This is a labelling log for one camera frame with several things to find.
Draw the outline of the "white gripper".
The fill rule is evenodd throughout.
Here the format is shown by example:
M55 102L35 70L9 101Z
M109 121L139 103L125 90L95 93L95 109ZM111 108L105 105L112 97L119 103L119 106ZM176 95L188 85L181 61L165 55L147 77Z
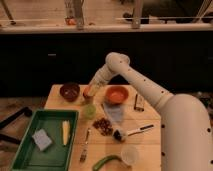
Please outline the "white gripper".
M100 76L95 75L88 85L88 95L94 96L103 86L105 86L105 81Z

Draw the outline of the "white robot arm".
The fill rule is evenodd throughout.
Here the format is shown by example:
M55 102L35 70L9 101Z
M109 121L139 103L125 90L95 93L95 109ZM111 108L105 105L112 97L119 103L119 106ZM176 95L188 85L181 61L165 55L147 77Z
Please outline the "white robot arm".
M130 66L127 55L111 52L85 95L93 97L121 75L160 114L162 171L213 171L213 134L207 109L196 97L172 94Z

